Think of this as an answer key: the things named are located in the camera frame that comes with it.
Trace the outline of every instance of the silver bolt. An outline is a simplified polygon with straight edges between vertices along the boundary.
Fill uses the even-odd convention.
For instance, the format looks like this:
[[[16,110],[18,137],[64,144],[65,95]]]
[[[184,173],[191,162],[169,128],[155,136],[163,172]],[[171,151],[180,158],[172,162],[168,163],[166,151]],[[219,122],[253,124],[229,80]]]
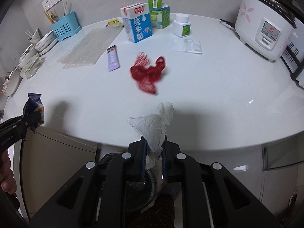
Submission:
[[[125,152],[121,155],[121,157],[123,157],[124,159],[129,159],[131,158],[132,154],[128,153],[128,152]]]
[[[95,162],[93,162],[93,161],[87,162],[85,166],[86,166],[88,169],[92,169],[92,168],[95,167]]]
[[[185,154],[177,154],[176,157],[178,159],[185,159],[186,158],[186,155]]]
[[[214,169],[216,169],[216,170],[220,170],[220,169],[222,168],[222,165],[221,165],[220,163],[214,163],[214,164],[212,165],[212,167],[213,167]]]

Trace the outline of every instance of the glass panel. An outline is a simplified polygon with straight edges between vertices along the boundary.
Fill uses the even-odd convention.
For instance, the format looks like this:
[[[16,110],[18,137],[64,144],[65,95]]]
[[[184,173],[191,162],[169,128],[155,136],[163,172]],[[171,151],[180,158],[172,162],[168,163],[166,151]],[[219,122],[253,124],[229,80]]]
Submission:
[[[304,131],[263,144],[264,169],[281,168],[304,161]]]

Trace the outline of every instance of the blue utensil holder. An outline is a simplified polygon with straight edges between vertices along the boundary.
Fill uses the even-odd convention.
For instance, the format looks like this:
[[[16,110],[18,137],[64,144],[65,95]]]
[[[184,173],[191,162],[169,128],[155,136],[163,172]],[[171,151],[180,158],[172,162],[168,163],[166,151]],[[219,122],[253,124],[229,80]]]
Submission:
[[[72,11],[66,16],[62,17],[60,21],[51,25],[54,33],[56,34],[59,42],[75,35],[81,29],[76,20],[75,12]]]

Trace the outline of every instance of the rice cooker handle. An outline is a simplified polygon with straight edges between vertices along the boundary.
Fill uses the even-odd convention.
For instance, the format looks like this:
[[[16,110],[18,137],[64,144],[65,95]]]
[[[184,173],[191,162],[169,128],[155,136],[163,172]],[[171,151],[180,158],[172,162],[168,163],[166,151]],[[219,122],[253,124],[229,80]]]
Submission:
[[[7,79],[7,80],[9,79],[9,78],[7,77],[7,74],[10,74],[10,73],[11,73],[11,72],[7,72],[7,73],[6,73],[5,79]]]

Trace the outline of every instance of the rice cooker button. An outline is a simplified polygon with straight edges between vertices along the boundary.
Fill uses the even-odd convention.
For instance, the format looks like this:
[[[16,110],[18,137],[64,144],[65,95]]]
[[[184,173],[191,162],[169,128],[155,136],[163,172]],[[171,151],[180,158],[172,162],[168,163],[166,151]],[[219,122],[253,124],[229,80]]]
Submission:
[[[264,37],[262,38],[262,41],[263,41],[266,45],[270,45],[270,42],[269,42],[267,39],[265,39]]]

